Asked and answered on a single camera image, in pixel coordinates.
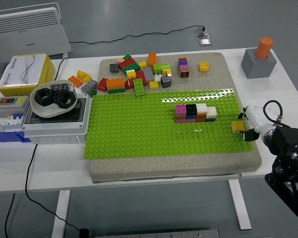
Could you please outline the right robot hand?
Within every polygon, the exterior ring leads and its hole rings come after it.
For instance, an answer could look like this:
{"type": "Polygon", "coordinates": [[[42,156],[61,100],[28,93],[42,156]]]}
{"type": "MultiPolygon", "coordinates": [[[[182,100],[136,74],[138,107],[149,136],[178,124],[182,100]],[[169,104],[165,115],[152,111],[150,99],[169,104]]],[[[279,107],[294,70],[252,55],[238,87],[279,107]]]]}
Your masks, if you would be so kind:
{"type": "Polygon", "coordinates": [[[246,108],[243,108],[238,119],[242,119],[243,117],[246,117],[252,126],[251,129],[240,132],[243,140],[250,142],[261,137],[263,143],[267,145],[276,126],[264,115],[263,108],[247,106],[246,108]]]}

